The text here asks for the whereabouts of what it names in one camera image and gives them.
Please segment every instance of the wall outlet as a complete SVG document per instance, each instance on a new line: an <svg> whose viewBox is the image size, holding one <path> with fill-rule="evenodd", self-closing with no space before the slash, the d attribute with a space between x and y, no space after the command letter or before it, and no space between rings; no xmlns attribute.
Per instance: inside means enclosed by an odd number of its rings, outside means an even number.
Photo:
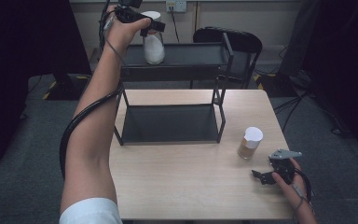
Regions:
<svg viewBox="0 0 358 224"><path fill-rule="evenodd" d="M171 12L170 7L173 12L186 12L187 11L187 2L186 1L166 1L165 2L167 12Z"/></svg>

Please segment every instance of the hand-mounted device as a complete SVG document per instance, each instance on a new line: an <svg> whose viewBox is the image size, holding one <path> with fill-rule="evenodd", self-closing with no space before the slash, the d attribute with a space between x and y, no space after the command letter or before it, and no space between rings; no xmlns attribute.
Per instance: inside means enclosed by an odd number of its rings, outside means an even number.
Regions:
<svg viewBox="0 0 358 224"><path fill-rule="evenodd" d="M295 176L296 168L289 160L291 157L300 157L301 152L294 152L284 149L278 149L274 153L268 156L274 171L261 174L257 171L252 170L253 176L260 179L262 185L273 185L275 180L272 177L272 173L278 173L284 182L288 185L292 184L293 177Z"/></svg>
<svg viewBox="0 0 358 224"><path fill-rule="evenodd" d="M151 23L148 27L141 30L141 36L146 37L148 30L155 30L158 32L164 32L165 23L160 21L154 21L152 18L140 14L131 9L131 7L139 8L143 0L118 0L118 6L115 8L116 17L123 23L130 23L141 20L143 18L149 18Z"/></svg>

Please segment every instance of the human arm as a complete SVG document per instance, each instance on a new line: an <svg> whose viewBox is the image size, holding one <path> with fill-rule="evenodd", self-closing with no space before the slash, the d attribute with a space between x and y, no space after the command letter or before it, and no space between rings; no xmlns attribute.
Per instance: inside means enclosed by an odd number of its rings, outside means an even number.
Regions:
<svg viewBox="0 0 358 224"><path fill-rule="evenodd" d="M290 160L298 170L301 170L299 164L294 159ZM312 208L310 207L310 204L307 202L307 193L305 191L304 181L301 175L295 173L293 183L298 186L298 189L301 191L304 197L303 199L301 199L301 197L297 194L293 184L287 185L281 176L277 173L272 173L272 177L282 189L283 194L289 200L290 205L292 205L293 209L296 210L295 212L298 222L300 224L318 223L316 221L315 215L313 214Z"/></svg>
<svg viewBox="0 0 358 224"><path fill-rule="evenodd" d="M86 88L75 115L88 105L111 93L120 79L120 57L135 33L147 27L150 19L133 23L114 20L107 31L101 59ZM117 99L100 105L86 116L69 138L65 159L65 181L62 191L61 213L70 205L88 198L107 198L117 203L115 185L109 168L110 145L116 120Z"/></svg>

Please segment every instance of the wall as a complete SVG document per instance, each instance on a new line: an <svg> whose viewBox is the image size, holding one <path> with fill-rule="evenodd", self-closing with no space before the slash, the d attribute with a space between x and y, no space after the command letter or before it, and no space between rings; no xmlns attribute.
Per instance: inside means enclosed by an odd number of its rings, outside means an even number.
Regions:
<svg viewBox="0 0 358 224"><path fill-rule="evenodd" d="M103 5L102 0L71 1L77 26L84 45L88 48L98 47L98 20ZM286 45L289 43L299 5L299 0L187 1L187 12L175 13L174 18L181 43L192 42L195 29L213 25L253 33L265 46ZM161 21L166 23L164 42L177 42L171 14L165 11L165 1L144 0L137 10L160 12ZM141 37L137 35L134 43L142 43Z"/></svg>

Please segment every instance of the white sleeve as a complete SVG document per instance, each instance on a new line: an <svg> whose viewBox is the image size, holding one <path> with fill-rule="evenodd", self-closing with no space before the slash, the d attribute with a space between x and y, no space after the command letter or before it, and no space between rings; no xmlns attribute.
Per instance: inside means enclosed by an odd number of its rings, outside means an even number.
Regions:
<svg viewBox="0 0 358 224"><path fill-rule="evenodd" d="M117 205L110 199L90 198L63 211L60 224L122 224Z"/></svg>

